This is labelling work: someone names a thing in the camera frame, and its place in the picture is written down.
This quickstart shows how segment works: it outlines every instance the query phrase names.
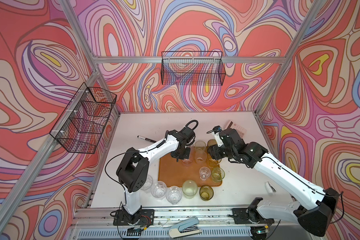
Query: wire mesh basket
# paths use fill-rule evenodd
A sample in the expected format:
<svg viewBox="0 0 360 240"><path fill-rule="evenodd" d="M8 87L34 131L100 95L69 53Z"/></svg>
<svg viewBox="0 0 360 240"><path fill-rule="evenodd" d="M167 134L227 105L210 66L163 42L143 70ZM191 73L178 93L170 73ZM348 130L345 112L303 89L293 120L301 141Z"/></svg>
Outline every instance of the wire mesh basket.
<svg viewBox="0 0 360 240"><path fill-rule="evenodd" d="M163 51L163 85L223 85L225 68L221 51Z"/></svg>
<svg viewBox="0 0 360 240"><path fill-rule="evenodd" d="M107 125L116 94L87 87L67 121L53 136L67 152L93 154Z"/></svg>

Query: metal bracket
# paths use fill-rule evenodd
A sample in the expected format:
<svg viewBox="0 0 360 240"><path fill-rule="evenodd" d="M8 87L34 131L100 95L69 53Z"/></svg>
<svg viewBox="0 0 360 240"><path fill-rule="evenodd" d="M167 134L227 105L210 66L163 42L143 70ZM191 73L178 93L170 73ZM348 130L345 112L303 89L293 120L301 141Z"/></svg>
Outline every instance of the metal bracket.
<svg viewBox="0 0 360 240"><path fill-rule="evenodd" d="M115 218L113 220L114 226L129 226L135 225L135 223L130 222L129 218L127 217L128 213L123 211L122 209L116 210ZM154 217L155 217L155 210L154 209L142 209L140 212L140 218L137 221L136 225L145 226L145 225L153 225L154 224Z"/></svg>

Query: stapler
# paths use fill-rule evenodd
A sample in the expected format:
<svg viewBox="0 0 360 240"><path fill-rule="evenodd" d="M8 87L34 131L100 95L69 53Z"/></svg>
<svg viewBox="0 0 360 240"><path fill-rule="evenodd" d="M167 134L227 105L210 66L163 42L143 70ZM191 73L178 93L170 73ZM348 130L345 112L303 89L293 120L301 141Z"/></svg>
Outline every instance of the stapler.
<svg viewBox="0 0 360 240"><path fill-rule="evenodd" d="M195 226L197 223L199 223L197 217L191 217L187 220L179 222L169 229L169 236L172 238L178 238L201 233L201 229L197 229L197 226Z"/></svg>

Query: psychedelic wall pattern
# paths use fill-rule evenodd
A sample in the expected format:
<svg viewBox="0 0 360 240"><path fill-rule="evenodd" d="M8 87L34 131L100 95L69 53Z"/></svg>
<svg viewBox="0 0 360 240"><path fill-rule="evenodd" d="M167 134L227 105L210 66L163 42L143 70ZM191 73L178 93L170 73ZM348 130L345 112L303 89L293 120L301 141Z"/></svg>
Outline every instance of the psychedelic wall pattern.
<svg viewBox="0 0 360 240"><path fill-rule="evenodd" d="M91 74L56 1L0 1L0 204ZM1 239L61 239L81 207L110 137L96 154L57 146Z"/></svg>
<svg viewBox="0 0 360 240"><path fill-rule="evenodd" d="M91 74L56 11L47 1L0 1L0 204Z"/></svg>
<svg viewBox="0 0 360 240"><path fill-rule="evenodd" d="M360 1L326 2L261 118L283 163L344 191L326 238L360 240Z"/></svg>
<svg viewBox="0 0 360 240"><path fill-rule="evenodd" d="M115 121L112 113L95 154L68 153L62 147L51 154L2 233L3 240L64 237L76 209L85 205Z"/></svg>
<svg viewBox="0 0 360 240"><path fill-rule="evenodd" d="M97 56L160 56L215 50L225 56L283 56L310 0L72 1Z"/></svg>
<svg viewBox="0 0 360 240"><path fill-rule="evenodd" d="M221 50L283 56L311 1L80 1L72 3L98 56ZM223 86L162 86L154 64L102 64L119 111L252 111L277 65L226 64Z"/></svg>
<svg viewBox="0 0 360 240"><path fill-rule="evenodd" d="M99 65L120 112L252 111L278 65L226 64L222 86L161 84L161 64Z"/></svg>

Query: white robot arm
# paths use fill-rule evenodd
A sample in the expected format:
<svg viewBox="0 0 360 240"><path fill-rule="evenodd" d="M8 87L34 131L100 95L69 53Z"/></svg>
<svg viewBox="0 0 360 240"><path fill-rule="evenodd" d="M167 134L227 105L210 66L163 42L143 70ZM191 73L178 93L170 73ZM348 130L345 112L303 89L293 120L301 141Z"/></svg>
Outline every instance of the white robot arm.
<svg viewBox="0 0 360 240"><path fill-rule="evenodd" d="M188 125L192 122L196 125L191 129ZM146 181L149 165L169 152L177 160L188 158L190 148L186 146L194 142L193 130L197 125L198 122L193 120L181 131L167 131L162 140L148 147L139 150L131 147L127 150L116 172L125 189L122 212L127 222L134 224L141 217L142 206L138 190ZM324 190L304 179L278 161L260 144L245 144L235 129L222 130L220 126L216 126L210 132L217 142L208 148L212 158L217 160L227 157L230 162L234 159L236 163L246 164L273 179L297 199L292 203L277 203L255 198L246 210L247 217L252 223L277 218L299 223L313 235L324 236L341 194L332 188Z"/></svg>
<svg viewBox="0 0 360 240"><path fill-rule="evenodd" d="M220 126L216 126L210 132L217 142L208 149L212 158L227 157L229 161L234 159L235 163L246 164L264 173L297 199L292 203L277 203L255 198L247 209L248 218L252 222L277 218L299 223L313 235L325 235L341 194L332 188L324 190L304 179L278 161L260 144L245 144L235 129L222 130Z"/></svg>
<svg viewBox="0 0 360 240"><path fill-rule="evenodd" d="M165 137L154 144L141 148L128 149L117 168L116 174L119 182L125 190L125 204L122 207L123 214L129 223L135 223L141 217L142 206L140 204L140 192L138 191L145 183L149 165L164 155L171 153L176 159L187 159L190 154L190 146L195 141L194 129L198 121L188 122L181 131L167 131Z"/></svg>

